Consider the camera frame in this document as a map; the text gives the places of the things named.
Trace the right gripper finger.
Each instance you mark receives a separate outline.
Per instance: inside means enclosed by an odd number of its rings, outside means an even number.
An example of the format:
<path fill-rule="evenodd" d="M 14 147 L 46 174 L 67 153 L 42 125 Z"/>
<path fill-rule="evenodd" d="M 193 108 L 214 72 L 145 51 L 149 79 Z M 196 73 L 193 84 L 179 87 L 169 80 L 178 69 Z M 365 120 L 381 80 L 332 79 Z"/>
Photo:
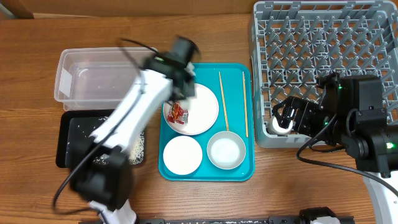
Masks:
<path fill-rule="evenodd" d="M 309 120 L 296 121 L 293 125 L 292 131 L 298 134 L 310 134 L 311 127 Z"/>
<path fill-rule="evenodd" d="M 294 98 L 294 96 L 289 96 L 272 108 L 272 113 L 281 128 L 289 129 L 295 117 L 295 108 L 293 106 Z"/>

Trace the white cup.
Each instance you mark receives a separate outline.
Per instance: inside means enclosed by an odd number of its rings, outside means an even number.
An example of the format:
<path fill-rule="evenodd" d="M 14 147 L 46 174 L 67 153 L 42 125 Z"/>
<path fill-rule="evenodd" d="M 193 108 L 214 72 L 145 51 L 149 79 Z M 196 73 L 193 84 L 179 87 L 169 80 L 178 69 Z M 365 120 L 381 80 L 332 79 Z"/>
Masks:
<path fill-rule="evenodd" d="M 276 134 L 276 135 L 287 135 L 292 131 L 293 128 L 293 121 L 290 121 L 287 128 L 282 128 L 279 126 L 277 118 L 272 116 L 268 122 L 267 130 L 269 134 Z"/>

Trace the red sauce packet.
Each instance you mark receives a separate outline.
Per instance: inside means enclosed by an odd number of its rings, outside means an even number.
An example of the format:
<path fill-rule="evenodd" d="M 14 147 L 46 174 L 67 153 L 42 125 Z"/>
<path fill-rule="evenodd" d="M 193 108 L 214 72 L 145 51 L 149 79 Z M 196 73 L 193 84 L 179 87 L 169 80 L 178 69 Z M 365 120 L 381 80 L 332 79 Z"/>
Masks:
<path fill-rule="evenodd" d="M 167 121 L 171 123 L 188 123 L 188 110 L 181 107 L 179 103 L 174 103 L 167 115 Z"/>

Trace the pile of rice grains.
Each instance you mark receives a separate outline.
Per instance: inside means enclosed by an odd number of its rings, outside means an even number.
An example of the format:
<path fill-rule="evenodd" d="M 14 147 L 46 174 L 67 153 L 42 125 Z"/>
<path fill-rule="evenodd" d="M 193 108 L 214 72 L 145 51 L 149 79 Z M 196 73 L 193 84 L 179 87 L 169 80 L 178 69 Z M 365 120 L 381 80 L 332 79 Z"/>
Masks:
<path fill-rule="evenodd" d="M 85 140 L 96 128 L 101 126 L 107 116 L 81 117 L 70 120 L 67 140 L 66 154 L 69 153 L 72 143 Z M 132 165 L 139 165 L 144 162 L 145 132 L 141 132 L 134 142 L 134 147 L 130 151 L 129 160 Z"/>

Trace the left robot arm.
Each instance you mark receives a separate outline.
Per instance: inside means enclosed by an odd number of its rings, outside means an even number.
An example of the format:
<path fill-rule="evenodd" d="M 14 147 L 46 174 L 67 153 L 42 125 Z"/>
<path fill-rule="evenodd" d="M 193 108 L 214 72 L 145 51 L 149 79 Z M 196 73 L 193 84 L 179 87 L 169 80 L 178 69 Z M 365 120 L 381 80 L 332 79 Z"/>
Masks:
<path fill-rule="evenodd" d="M 117 45 L 135 68 L 136 79 L 108 119 L 67 149 L 65 167 L 70 173 L 54 196 L 58 199 L 70 186 L 103 223 L 137 223 L 129 203 L 132 145 L 162 103 L 195 94 L 192 59 L 199 49 L 192 40 L 177 37 L 168 52 L 154 50 L 142 65 L 131 57 L 126 41 L 120 38 Z"/>

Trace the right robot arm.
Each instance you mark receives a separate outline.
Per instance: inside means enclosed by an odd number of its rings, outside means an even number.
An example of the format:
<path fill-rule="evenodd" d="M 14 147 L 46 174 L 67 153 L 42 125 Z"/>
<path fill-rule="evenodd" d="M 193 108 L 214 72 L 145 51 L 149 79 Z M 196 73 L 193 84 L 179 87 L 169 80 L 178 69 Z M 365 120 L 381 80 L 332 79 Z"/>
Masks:
<path fill-rule="evenodd" d="M 274 105 L 269 131 L 291 131 L 309 137 L 296 153 L 307 164 L 345 170 L 363 177 L 377 223 L 397 223 L 397 126 L 387 123 L 382 81 L 374 75 L 342 77 L 332 72 L 316 79 L 323 91 L 319 103 L 288 96 Z M 354 168 L 301 156 L 323 141 L 329 152 L 344 150 Z"/>

